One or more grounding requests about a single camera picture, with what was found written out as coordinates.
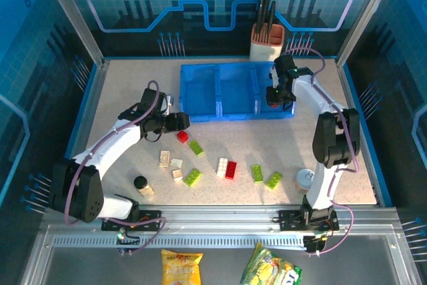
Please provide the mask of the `black handled knife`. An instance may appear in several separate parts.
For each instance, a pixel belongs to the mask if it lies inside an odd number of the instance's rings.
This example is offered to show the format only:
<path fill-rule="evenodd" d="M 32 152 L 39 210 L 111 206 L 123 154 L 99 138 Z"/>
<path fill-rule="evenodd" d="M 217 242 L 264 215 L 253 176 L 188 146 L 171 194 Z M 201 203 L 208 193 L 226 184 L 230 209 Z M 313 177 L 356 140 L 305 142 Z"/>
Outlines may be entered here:
<path fill-rule="evenodd" d="M 264 0 L 264 14 L 263 14 L 263 23 L 264 23 L 264 33 L 262 36 L 262 40 L 265 43 L 268 38 L 268 13 L 269 13 L 269 7 L 270 7 L 270 0 Z"/>
<path fill-rule="evenodd" d="M 275 11 L 276 11 L 276 2 L 272 1 L 271 6 L 270 6 L 270 12 L 269 12 L 269 20 L 268 20 L 268 34 L 270 34 L 271 30 L 272 30 L 272 25 L 273 25 L 274 17 L 275 17 Z"/>
<path fill-rule="evenodd" d="M 255 40 L 257 41 L 260 37 L 260 32 L 262 30 L 262 26 L 264 23 L 263 18 L 263 12 L 264 12 L 264 0 L 260 0 L 259 7 L 258 7 L 258 13 L 257 13 L 257 21 L 256 21 L 256 33 L 255 33 Z"/>

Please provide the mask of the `white pink knife holder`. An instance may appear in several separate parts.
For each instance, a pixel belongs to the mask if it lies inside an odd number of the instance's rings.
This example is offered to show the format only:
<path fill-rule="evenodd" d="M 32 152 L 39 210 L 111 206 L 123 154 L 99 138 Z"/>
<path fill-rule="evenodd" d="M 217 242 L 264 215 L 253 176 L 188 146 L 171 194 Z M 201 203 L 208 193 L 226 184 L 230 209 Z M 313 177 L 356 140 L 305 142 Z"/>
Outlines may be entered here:
<path fill-rule="evenodd" d="M 250 43 L 250 61 L 273 61 L 280 56 L 284 46 L 285 29 L 282 25 L 273 24 L 268 33 L 268 24 L 264 23 L 257 33 L 257 24 L 252 27 Z"/>

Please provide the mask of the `aluminium frame post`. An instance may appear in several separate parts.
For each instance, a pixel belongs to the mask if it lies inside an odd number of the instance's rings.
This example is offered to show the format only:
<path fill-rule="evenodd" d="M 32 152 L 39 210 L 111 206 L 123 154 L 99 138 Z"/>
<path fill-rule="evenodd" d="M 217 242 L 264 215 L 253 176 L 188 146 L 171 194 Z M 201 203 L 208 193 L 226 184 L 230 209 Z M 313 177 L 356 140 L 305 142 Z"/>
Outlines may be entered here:
<path fill-rule="evenodd" d="M 69 22 L 77 32 L 82 44 L 98 68 L 104 66 L 105 58 L 89 30 L 75 0 L 57 0 L 66 14 Z"/>
<path fill-rule="evenodd" d="M 379 4 L 382 0 L 366 0 L 357 16 L 349 34 L 345 38 L 343 45 L 336 57 L 336 65 L 343 67 L 353 49 L 357 45 L 360 37 L 362 36 L 365 28 L 370 22 L 371 18 L 378 9 Z"/>

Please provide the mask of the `blue three-compartment plastic bin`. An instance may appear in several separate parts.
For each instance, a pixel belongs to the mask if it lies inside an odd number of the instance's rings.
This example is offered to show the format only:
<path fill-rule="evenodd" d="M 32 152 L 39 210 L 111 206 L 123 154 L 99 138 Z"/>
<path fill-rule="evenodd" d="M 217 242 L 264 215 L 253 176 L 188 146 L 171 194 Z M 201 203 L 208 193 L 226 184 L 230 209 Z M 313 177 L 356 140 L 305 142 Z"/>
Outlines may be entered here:
<path fill-rule="evenodd" d="M 272 67 L 271 61 L 182 65 L 180 110 L 192 123 L 291 118 L 294 104 L 283 109 L 266 103 Z"/>

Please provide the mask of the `aluminium mounting rail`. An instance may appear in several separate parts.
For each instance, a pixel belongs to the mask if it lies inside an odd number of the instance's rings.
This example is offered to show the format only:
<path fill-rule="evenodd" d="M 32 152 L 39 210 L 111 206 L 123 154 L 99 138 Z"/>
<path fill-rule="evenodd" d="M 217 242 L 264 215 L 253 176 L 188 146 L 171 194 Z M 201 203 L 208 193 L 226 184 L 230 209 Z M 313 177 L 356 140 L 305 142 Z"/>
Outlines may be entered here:
<path fill-rule="evenodd" d="M 321 232 L 282 231 L 273 219 L 282 206 L 157 206 L 166 217 L 165 228 L 154 232 L 107 232 L 101 222 L 62 226 L 58 220 L 48 224 L 45 246 L 54 248 L 251 248 L 258 242 L 275 249 L 303 250 L 305 236 Z M 343 235 L 379 236 L 391 247 L 404 239 L 397 212 L 393 208 L 354 206 L 338 209 L 339 230 L 328 232 L 329 241 Z"/>

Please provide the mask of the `beige block with black knob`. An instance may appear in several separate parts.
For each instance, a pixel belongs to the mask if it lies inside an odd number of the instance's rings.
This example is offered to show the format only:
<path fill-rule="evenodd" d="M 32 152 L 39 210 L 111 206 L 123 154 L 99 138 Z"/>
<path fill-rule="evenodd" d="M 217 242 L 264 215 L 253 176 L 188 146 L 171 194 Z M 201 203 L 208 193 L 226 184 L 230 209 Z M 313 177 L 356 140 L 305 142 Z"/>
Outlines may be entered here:
<path fill-rule="evenodd" d="M 138 176 L 133 181 L 134 187 L 144 197 L 150 197 L 155 194 L 151 186 L 148 184 L 148 180 L 144 176 Z"/>

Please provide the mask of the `green yellow snack bag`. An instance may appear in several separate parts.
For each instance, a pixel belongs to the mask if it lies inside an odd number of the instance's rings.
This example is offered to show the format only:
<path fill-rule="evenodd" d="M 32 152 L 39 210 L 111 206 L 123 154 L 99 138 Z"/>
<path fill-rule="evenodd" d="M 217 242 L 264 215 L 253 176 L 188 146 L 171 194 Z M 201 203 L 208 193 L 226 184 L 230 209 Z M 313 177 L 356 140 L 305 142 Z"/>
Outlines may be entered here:
<path fill-rule="evenodd" d="M 244 269 L 240 285 L 300 285 L 302 269 L 273 254 L 262 243 Z"/>

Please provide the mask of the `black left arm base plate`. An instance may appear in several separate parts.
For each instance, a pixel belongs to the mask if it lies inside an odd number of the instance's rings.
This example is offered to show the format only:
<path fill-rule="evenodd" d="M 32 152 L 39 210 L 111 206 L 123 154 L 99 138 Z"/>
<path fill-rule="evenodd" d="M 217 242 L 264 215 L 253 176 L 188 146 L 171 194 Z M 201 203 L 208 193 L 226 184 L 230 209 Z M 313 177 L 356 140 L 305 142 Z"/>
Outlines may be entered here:
<path fill-rule="evenodd" d="M 159 210 L 132 210 L 126 219 L 102 219 L 101 230 L 104 232 L 119 232 L 125 230 L 126 232 L 156 232 L 160 229 L 161 222 L 159 220 L 148 222 L 161 216 Z"/>

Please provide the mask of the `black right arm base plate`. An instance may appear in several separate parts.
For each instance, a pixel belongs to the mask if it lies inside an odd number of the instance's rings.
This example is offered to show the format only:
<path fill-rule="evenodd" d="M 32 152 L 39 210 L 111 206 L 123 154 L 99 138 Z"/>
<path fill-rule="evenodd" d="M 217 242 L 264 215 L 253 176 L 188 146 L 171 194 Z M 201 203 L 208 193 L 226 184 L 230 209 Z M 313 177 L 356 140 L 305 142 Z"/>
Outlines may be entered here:
<path fill-rule="evenodd" d="M 315 211 L 312 216 L 302 210 L 280 210 L 278 224 L 281 231 L 293 232 L 337 232 L 340 229 L 336 211 L 329 208 L 326 212 Z"/>

